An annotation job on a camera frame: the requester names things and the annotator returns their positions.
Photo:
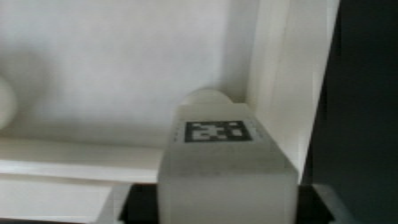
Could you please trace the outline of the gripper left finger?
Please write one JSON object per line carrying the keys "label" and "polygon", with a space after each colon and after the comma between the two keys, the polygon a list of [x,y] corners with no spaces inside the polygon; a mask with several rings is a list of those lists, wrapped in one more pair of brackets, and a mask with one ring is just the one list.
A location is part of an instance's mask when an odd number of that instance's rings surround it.
{"label": "gripper left finger", "polygon": [[158,224],[155,184],[119,184],[94,224]]}

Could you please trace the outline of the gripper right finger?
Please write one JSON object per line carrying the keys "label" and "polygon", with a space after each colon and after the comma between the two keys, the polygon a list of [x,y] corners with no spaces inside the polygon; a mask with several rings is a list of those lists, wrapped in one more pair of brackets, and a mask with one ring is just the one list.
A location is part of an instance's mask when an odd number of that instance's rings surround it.
{"label": "gripper right finger", "polygon": [[299,187],[295,224],[356,224],[343,199],[329,185]]}

